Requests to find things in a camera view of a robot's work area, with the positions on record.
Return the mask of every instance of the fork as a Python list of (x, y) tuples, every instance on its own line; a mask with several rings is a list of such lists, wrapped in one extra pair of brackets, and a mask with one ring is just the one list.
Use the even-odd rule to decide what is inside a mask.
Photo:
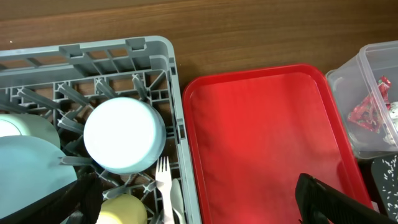
[(160, 157), (156, 163), (156, 187), (162, 193), (164, 223), (174, 224), (172, 201), (170, 192), (172, 190), (172, 174), (170, 171), (169, 157)]

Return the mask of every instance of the wood grain surface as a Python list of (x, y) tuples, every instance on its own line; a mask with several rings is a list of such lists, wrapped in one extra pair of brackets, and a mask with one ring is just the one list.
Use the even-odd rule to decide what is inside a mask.
[(366, 44), (398, 40), (397, 0), (6, 2), (0, 50), (162, 35), (183, 87), (202, 75), (290, 63), (326, 73)]

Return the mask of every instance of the plastic dishwasher rack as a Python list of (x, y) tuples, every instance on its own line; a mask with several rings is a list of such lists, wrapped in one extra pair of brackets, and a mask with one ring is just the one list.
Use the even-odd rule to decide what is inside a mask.
[[(117, 83), (124, 84), (124, 88), (118, 90)], [(160, 113), (165, 121), (170, 120), (166, 122), (166, 147), (171, 149), (165, 149), (164, 154), (176, 157), (172, 174), (182, 183), (188, 223), (201, 223), (174, 49), (167, 39), (136, 37), (0, 51), (0, 110), (48, 118), (58, 130), (62, 151), (68, 156), (81, 156), (84, 149), (84, 119), (79, 119), (80, 115), (90, 112), (95, 107), (93, 102), (118, 96), (136, 97), (163, 110), (166, 106), (166, 113)], [(85, 157), (65, 157), (60, 163), (81, 166), (78, 175), (93, 167), (110, 186), (104, 192), (105, 198), (123, 192), (135, 195), (145, 203), (149, 221), (161, 211), (153, 169), (120, 177)]]

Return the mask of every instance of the light blue plate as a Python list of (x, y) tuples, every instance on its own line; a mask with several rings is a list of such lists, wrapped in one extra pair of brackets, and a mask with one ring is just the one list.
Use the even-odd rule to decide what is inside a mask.
[(0, 138), (0, 218), (6, 217), (76, 180), (65, 154), (32, 136)]

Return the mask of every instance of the red plastic tray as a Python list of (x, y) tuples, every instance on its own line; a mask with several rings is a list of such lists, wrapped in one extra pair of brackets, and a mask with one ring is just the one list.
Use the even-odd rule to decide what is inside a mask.
[(183, 108), (203, 223), (298, 223), (294, 192), (302, 172), (371, 207), (315, 67), (197, 78)]

